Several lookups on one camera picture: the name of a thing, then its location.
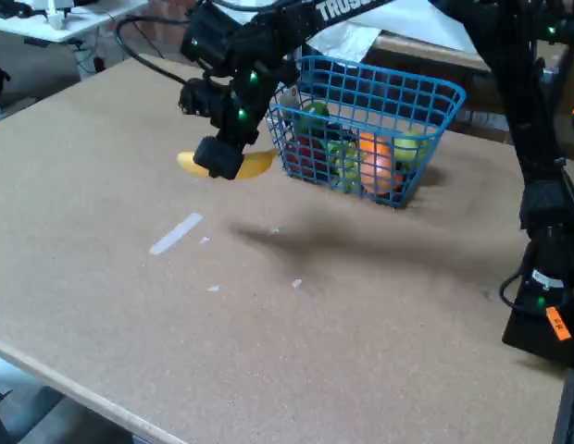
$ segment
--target black robotic arm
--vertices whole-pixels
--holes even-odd
[[[390,1],[279,0],[255,8],[258,14],[244,25],[214,5],[231,6],[223,0],[197,3],[181,52],[205,75],[183,84],[180,106],[186,114],[209,117],[219,131],[202,140],[194,162],[212,177],[234,179],[243,148],[256,141],[278,85],[291,85],[299,77],[285,56],[329,26]],[[530,243],[518,270],[500,289],[512,307],[504,341],[574,367],[574,187],[544,102],[542,65],[533,51],[536,38],[574,43],[574,20],[552,8],[543,11],[536,0],[439,0],[436,6],[464,24],[490,67],[524,177],[519,217]],[[231,81],[220,85],[212,77]],[[511,302],[505,289],[519,279],[518,296]],[[559,334],[560,328],[568,334]]]

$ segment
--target orange tag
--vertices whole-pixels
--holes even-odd
[[[563,322],[563,318],[555,307],[548,307],[546,309],[546,317],[548,317],[550,325],[553,326],[558,340],[571,339],[571,334],[568,332],[567,326]]]

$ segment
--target tabletop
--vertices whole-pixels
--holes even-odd
[[[562,372],[501,342],[511,146],[448,131],[394,211],[188,175],[179,93],[127,61],[0,122],[0,356],[154,442],[552,440]]]
[[[0,31],[63,43],[73,37],[95,30],[115,19],[147,6],[148,0],[100,0],[94,5],[76,6],[67,15],[62,30],[53,29],[44,16],[31,18],[0,18]]]
[[[489,71],[489,67],[484,63],[480,55],[456,51],[436,44],[420,42],[400,35],[381,34],[376,38],[374,49],[381,49],[398,54],[406,54],[413,57],[425,58],[436,62],[447,63],[459,67],[475,69],[478,71]],[[561,57],[567,51],[567,47],[561,43],[549,44],[548,42],[538,42],[538,56],[544,57],[546,67],[557,68]]]

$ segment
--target white desk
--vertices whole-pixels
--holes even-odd
[[[147,0],[101,0],[90,6],[74,7],[67,15],[62,30],[50,27],[44,16],[31,18],[0,18],[0,31],[63,43],[74,37],[85,36],[89,31],[106,25],[121,16],[126,16],[147,5]]]
[[[83,41],[82,49],[75,52],[80,79],[84,80],[94,71],[92,52],[95,46],[94,31],[108,22],[132,14],[144,8],[148,0],[101,0],[95,5],[74,7],[67,15],[62,30],[53,29],[44,16],[31,18],[0,18],[0,31],[52,43],[66,43],[76,38]]]

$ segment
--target banana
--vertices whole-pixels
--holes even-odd
[[[236,175],[236,179],[251,179],[267,171],[272,165],[272,159],[277,156],[278,150],[260,151],[248,153],[243,156],[242,166]],[[197,165],[194,160],[193,152],[184,152],[178,154],[178,163],[182,168],[191,174],[201,178],[208,178],[209,170]]]

